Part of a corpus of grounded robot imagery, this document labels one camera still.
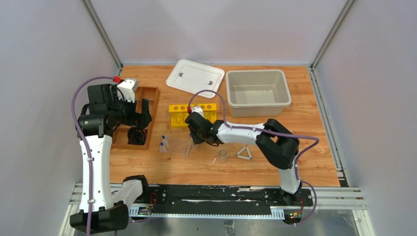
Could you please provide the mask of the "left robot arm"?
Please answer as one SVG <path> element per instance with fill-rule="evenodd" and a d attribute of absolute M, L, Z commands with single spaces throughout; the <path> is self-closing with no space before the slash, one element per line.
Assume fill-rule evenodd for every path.
<path fill-rule="evenodd" d="M 141 101 L 141 112 L 136 111 L 137 88 L 133 80 L 89 86 L 89 102 L 80 115 L 74 115 L 83 158 L 83 190 L 80 210 L 70 216 L 70 226 L 89 236 L 126 229 L 132 221 L 132 204 L 150 199 L 144 175 L 126 177 L 115 193 L 110 186 L 110 151 L 115 129 L 120 125 L 144 129 L 152 120 L 147 99 Z"/>

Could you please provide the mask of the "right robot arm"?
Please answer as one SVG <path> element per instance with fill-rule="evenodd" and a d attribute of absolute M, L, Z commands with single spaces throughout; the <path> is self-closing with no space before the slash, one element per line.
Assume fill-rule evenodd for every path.
<path fill-rule="evenodd" d="M 194 144 L 207 143 L 217 147 L 240 143 L 255 145 L 266 160 L 276 167 L 280 176 L 279 194 L 283 203 L 294 205 L 300 201 L 302 183 L 296 176 L 295 160 L 299 153 L 299 139 L 275 119 L 265 123 L 243 125 L 223 120 L 210 122 L 198 112 L 185 119 Z"/>

